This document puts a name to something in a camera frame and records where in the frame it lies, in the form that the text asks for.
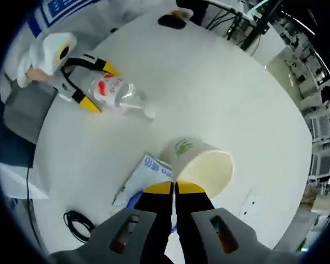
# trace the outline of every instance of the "white table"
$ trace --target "white table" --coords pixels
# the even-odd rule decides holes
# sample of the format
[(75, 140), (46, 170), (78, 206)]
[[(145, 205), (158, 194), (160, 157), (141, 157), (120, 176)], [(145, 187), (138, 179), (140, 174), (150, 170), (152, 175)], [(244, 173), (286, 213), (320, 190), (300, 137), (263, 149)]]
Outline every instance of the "white table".
[[(34, 202), (49, 252), (80, 245), (64, 212), (105, 221), (144, 153), (159, 153), (183, 135), (231, 154), (233, 180), (213, 202), (236, 216), (248, 210), (243, 218), (260, 242), (273, 248), (296, 213), (312, 139), (295, 104), (262, 65), (227, 40), (193, 23), (182, 30), (159, 26), (165, 13), (136, 19), (95, 50), (147, 92), (156, 106), (152, 123), (88, 113), (59, 97), (48, 112), (30, 177), (44, 179), (49, 190), (49, 199)], [(181, 249), (173, 238), (168, 254), (178, 261)]]

